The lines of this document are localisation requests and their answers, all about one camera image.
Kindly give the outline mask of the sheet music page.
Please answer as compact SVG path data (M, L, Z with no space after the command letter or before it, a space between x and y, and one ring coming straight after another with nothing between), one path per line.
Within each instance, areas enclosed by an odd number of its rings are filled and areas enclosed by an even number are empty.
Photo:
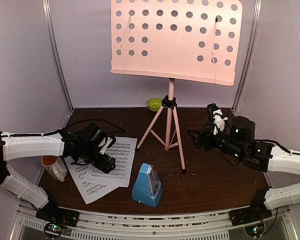
M116 143L105 151L115 159L115 169L110 173L104 173L90 165L85 180L91 183L127 188L130 184L137 141L137 138L117 136Z
M91 204L119 187L125 187L120 182L106 181L105 177L90 180L88 176L93 172L90 164L72 164L74 161L71 157L67 157L64 160L76 188L86 205Z

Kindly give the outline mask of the pink music stand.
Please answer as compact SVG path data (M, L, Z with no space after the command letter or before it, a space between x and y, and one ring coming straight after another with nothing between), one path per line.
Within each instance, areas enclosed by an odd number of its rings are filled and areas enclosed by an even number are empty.
M239 0L113 0L111 72L169 80L166 150L181 147L175 80L232 86L243 5Z

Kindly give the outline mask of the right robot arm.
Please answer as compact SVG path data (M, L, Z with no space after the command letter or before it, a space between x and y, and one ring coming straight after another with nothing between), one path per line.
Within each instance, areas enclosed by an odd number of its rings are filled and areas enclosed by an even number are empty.
M289 150L274 140L255 139L256 124L243 116L231 120L212 118L213 124L202 130L189 129L188 135L197 149L218 149L220 154L234 158L236 164L259 172L282 172L300 175L300 151ZM258 220L266 210L300 203L300 183L282 188L262 189L255 193L246 210L249 220Z

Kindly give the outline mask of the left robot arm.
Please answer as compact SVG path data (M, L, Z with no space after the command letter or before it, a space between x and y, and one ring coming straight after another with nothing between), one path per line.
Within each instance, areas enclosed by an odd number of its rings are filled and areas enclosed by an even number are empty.
M116 137L91 122L85 129L67 128L45 133L8 133L0 129L0 187L34 206L51 222L62 218L57 202L43 188L29 182L8 166L8 161L29 157L71 157L75 164L83 161L105 174L116 167L114 157L105 153Z

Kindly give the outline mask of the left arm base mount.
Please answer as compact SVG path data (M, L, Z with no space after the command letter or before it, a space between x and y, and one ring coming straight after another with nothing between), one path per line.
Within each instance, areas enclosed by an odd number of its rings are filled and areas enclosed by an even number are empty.
M48 215L47 213L37 211L35 217L65 227L76 227L80 213L75 210L60 208L56 214Z

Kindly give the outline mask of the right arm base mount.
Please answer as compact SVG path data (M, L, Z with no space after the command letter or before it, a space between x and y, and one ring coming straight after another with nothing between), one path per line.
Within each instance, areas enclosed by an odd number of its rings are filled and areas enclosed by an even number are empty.
M254 222L260 222L265 218L272 216L271 210L252 209L250 207L231 210L229 218L232 226L246 225Z

